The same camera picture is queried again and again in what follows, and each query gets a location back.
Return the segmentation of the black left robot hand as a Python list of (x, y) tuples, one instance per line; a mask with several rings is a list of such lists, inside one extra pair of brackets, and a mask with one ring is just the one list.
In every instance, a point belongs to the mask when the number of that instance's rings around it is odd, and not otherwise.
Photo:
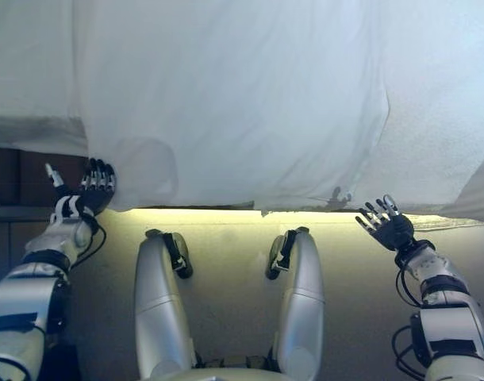
[(101, 159), (89, 158), (77, 190), (65, 184), (60, 173), (49, 163), (44, 165), (57, 194), (56, 211), (63, 216), (99, 215), (110, 203), (116, 190), (113, 167)]

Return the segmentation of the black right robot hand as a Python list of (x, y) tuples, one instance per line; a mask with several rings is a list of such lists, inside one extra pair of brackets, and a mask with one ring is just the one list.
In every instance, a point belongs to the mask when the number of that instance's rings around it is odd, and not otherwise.
[(366, 202), (358, 213), (357, 223), (384, 248), (399, 251), (413, 243), (413, 224), (389, 194), (374, 203)]

